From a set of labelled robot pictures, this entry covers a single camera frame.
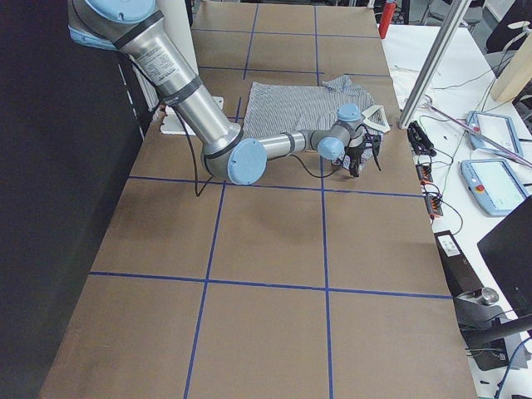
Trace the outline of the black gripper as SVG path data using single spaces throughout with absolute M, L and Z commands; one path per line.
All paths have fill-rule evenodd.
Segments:
M 372 156 L 378 170 L 381 170 L 378 162 L 381 143 L 382 137 L 379 134 L 372 134 L 367 128 L 357 128 L 344 148 L 345 155 L 341 166 L 347 169 L 352 177 L 358 177 L 363 164 Z

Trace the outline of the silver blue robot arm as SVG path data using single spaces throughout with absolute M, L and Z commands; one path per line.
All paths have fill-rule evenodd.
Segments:
M 70 1 L 71 39 L 81 45 L 132 57 L 159 92 L 202 142 L 202 163 L 215 178 L 236 185 L 259 180 L 269 160 L 315 150 L 335 165 L 349 162 L 358 176 L 365 152 L 379 154 L 381 137 L 369 132 L 353 104 L 337 111 L 327 130 L 284 132 L 247 138 L 230 121 L 165 30 L 165 15 L 155 1 Z

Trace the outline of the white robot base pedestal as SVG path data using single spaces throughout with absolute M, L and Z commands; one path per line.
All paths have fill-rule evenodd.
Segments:
M 182 125 L 175 111 L 171 107 L 166 106 L 165 116 L 161 123 L 160 131 L 166 135 L 184 135 L 185 130 L 187 130 L 190 135 L 195 135 L 195 132 L 191 127 L 187 123 Z

